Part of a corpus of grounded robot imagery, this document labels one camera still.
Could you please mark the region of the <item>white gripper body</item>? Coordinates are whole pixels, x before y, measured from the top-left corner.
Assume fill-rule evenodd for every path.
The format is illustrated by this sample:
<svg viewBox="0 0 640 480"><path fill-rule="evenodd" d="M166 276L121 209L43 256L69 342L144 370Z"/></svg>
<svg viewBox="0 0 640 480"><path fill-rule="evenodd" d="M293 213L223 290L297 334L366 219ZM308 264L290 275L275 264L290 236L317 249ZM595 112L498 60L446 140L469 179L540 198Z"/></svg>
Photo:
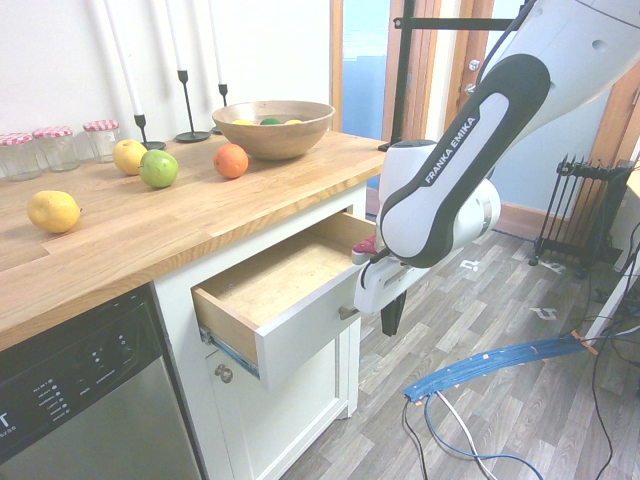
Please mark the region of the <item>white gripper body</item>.
<svg viewBox="0 0 640 480"><path fill-rule="evenodd" d="M416 283L416 268L393 257L368 262L356 282L354 306L362 313L374 314Z"/></svg>

